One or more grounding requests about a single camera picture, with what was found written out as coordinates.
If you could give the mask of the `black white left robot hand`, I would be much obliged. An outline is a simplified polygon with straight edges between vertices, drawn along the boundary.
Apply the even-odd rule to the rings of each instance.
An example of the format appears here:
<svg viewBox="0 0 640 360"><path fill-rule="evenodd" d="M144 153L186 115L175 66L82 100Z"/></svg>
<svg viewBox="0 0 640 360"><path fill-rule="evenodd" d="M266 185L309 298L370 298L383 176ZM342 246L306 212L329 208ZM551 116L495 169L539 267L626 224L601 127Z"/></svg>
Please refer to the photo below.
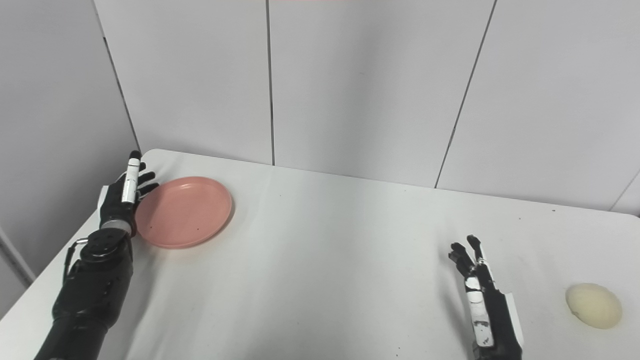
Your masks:
<svg viewBox="0 0 640 360"><path fill-rule="evenodd" d="M142 199L160 186L156 182L156 173L146 171L146 168L142 153L133 150L124 173L105 187L99 202L99 229L120 229L132 238L137 234L137 209Z"/></svg>

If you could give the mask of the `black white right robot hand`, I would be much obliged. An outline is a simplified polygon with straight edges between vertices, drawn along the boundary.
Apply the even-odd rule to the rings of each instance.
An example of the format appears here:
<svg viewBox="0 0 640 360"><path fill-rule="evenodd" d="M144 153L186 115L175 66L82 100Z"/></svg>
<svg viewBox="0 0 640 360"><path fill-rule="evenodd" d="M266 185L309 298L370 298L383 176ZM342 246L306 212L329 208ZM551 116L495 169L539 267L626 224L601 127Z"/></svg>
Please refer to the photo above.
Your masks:
<svg viewBox="0 0 640 360"><path fill-rule="evenodd" d="M452 243L448 258L462 275L473 330L476 360L521 360L524 336L510 292L496 286L482 242L473 234L466 241L471 257L461 243Z"/></svg>

